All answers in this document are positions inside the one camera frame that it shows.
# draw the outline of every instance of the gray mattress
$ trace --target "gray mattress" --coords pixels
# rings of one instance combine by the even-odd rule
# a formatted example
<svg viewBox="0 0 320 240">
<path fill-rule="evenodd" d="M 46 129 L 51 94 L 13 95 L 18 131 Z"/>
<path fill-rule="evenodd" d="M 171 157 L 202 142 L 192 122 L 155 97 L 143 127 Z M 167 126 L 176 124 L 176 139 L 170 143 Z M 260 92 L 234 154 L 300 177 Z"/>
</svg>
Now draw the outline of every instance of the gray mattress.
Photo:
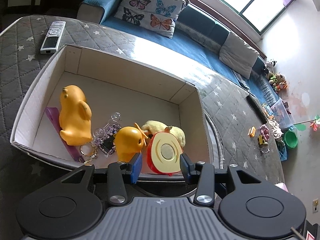
<svg viewBox="0 0 320 240">
<path fill-rule="evenodd" d="M 67 22 L 62 46 L 76 44 L 112 52 L 162 68 L 193 83 L 200 91 L 206 111 L 215 167 L 237 163 L 274 184 L 284 182 L 274 138 L 269 141 L 270 152 L 262 154 L 256 138 L 247 135 L 248 129 L 260 127 L 261 121 L 247 104 L 248 92 L 241 87 L 194 60 L 118 30 L 67 18 L 23 17 L 0 35 L 0 239 L 22 236 L 15 220 L 17 202 L 66 172 L 27 156 L 9 143 L 23 97 L 50 57 L 39 53 L 44 35 L 51 23 L 58 20 Z M 166 55 L 166 60 L 155 61 L 155 51 Z"/>
</svg>

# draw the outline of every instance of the acrylic keychain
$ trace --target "acrylic keychain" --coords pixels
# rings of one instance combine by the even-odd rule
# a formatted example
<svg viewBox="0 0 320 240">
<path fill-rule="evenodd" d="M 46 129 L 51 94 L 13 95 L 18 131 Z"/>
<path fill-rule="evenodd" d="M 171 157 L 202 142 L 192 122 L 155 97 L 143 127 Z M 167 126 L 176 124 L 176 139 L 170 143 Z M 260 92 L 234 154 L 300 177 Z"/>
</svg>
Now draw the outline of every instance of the acrylic keychain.
<svg viewBox="0 0 320 240">
<path fill-rule="evenodd" d="M 115 152 L 113 144 L 114 134 L 121 129 L 120 114 L 115 112 L 108 123 L 103 128 L 98 128 L 93 132 L 93 140 L 80 147 L 80 152 L 83 156 L 90 156 L 89 160 L 84 162 L 87 164 L 98 157 L 98 148 L 107 156 L 111 156 Z"/>
</svg>

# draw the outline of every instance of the butterfly pillow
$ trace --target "butterfly pillow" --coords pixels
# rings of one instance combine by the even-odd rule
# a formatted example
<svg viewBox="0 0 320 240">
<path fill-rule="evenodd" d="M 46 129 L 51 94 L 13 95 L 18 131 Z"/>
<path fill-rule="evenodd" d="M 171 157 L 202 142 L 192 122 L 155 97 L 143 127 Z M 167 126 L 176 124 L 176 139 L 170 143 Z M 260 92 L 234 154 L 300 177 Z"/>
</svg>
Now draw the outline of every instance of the butterfly pillow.
<svg viewBox="0 0 320 240">
<path fill-rule="evenodd" d="M 185 0 L 122 0 L 116 18 L 172 38 Z"/>
</svg>

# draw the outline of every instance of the toy pinwheel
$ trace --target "toy pinwheel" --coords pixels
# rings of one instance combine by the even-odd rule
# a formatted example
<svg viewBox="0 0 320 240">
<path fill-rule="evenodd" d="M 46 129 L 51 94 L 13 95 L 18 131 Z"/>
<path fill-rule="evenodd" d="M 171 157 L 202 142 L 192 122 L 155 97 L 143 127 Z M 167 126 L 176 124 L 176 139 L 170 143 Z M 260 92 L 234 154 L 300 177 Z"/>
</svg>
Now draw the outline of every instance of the toy pinwheel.
<svg viewBox="0 0 320 240">
<path fill-rule="evenodd" d="M 311 122 L 310 127 L 312 127 L 314 131 L 317 131 L 319 125 L 320 125 L 320 117 L 319 115 L 317 115 L 315 116 L 315 119 Z"/>
<path fill-rule="evenodd" d="M 318 130 L 318 126 L 320 126 L 320 116 L 317 115 L 317 116 L 315 116 L 315 118 L 312 119 L 312 120 L 294 123 L 293 125 L 297 125 L 297 124 L 301 124 L 301 123 L 305 123 L 305 122 L 311 122 L 311 125 L 310 125 L 309 127 L 312 127 L 314 131 L 317 131 L 317 130 Z"/>
</svg>

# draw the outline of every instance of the blue mattress cover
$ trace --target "blue mattress cover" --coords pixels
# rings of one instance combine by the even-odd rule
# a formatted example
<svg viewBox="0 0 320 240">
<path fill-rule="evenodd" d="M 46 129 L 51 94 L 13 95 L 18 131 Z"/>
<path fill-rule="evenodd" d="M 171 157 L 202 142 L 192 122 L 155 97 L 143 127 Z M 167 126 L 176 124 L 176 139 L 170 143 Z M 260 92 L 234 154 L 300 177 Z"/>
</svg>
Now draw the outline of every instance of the blue mattress cover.
<svg viewBox="0 0 320 240">
<path fill-rule="evenodd" d="M 172 49 L 173 51 L 189 57 L 201 63 L 202 65 L 218 72 L 228 80 L 231 80 L 232 82 L 240 86 L 240 83 L 234 75 L 232 69 L 219 60 L 219 55 L 203 47 L 202 45 L 191 39 L 187 33 L 179 29 L 175 29 L 173 38 L 169 39 L 158 33 L 133 25 L 132 23 L 125 22 L 115 17 L 108 17 L 101 24 L 119 31 L 138 36 L 140 38 L 144 38 L 149 41 L 153 41 L 166 48 Z M 250 79 L 246 81 L 250 88 L 250 92 L 258 98 L 261 104 L 265 103 L 266 100 L 263 96 L 262 91 L 258 88 L 256 78 L 251 75 Z"/>
</svg>

